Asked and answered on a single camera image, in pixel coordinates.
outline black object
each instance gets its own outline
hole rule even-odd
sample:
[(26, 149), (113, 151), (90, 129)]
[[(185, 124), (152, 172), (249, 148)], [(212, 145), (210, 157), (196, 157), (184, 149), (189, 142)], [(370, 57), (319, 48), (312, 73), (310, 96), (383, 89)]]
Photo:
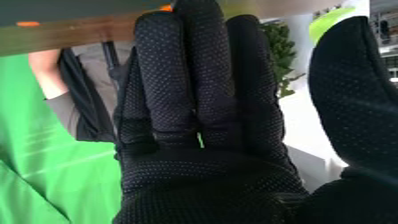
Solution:
[(81, 112), (77, 140), (114, 142), (114, 125), (102, 96), (70, 48), (61, 53), (59, 68)]
[(104, 54), (109, 65), (109, 71), (113, 71), (122, 66), (114, 41), (104, 42), (102, 45), (104, 45)]
[(241, 16), (226, 28), (214, 0), (180, 0), (175, 13), (137, 21), (116, 113), (114, 223), (398, 223), (398, 92), (368, 19), (338, 23), (313, 54), (313, 102), (351, 167), (312, 196), (283, 145), (258, 25), (257, 17)]

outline sleeve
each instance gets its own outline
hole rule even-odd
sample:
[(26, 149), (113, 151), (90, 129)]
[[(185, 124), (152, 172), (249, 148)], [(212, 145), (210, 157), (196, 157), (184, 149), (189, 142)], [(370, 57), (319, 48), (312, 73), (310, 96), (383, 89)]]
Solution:
[(70, 92), (56, 97), (54, 99), (47, 100), (47, 104), (58, 114), (61, 123), (65, 128), (77, 138), (77, 127), (79, 127), (79, 120), (81, 120), (81, 112), (77, 109), (77, 105), (74, 103), (72, 94)]

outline person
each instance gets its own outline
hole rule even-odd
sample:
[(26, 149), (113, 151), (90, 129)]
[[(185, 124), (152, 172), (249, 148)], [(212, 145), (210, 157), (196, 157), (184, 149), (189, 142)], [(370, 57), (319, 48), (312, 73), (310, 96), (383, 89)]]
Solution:
[[(129, 63), (132, 42), (116, 42), (120, 63)], [(116, 80), (102, 44), (29, 54), (47, 104), (79, 141), (114, 142)]]
[(398, 223), (398, 92), (368, 18), (335, 25), (313, 53), (313, 103), (351, 165), (313, 194), (283, 144), (258, 18), (225, 23), (216, 0), (180, 0), (175, 12), (139, 18), (136, 41), (118, 93), (114, 223)]

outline hand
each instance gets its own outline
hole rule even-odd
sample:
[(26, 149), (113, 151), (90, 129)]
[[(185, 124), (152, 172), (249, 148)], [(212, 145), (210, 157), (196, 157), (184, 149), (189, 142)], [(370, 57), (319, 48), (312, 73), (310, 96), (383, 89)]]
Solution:
[[(260, 208), (257, 203), (241, 204), (242, 192), (273, 192), (276, 186), (290, 201), (306, 195), (283, 144), (278, 83), (260, 21), (241, 16), (226, 26), (216, 1), (180, 0), (173, 13), (139, 18), (136, 41), (116, 111), (123, 167), (116, 222), (193, 223), (191, 215), (180, 220), (173, 214), (189, 214), (194, 209), (210, 211), (209, 218), (219, 221), (212, 223), (237, 223), (237, 216), (228, 215), (230, 201), (237, 199), (233, 210), (241, 206), (246, 211)], [(262, 195), (262, 209), (274, 211), (280, 205), (269, 204), (276, 196)], [(157, 216), (150, 218), (152, 209)], [(267, 221), (269, 214), (251, 218)]]

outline glove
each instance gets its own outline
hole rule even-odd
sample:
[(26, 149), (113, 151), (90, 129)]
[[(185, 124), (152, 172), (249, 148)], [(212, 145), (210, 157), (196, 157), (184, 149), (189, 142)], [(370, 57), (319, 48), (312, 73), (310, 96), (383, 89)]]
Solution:
[(173, 13), (139, 18), (136, 41), (116, 111), (114, 222), (285, 223), (308, 192), (260, 21), (241, 16), (226, 24), (214, 0), (182, 0)]
[(398, 91), (367, 17), (328, 31), (310, 89), (331, 143), (351, 167), (315, 192), (299, 223), (398, 223)]

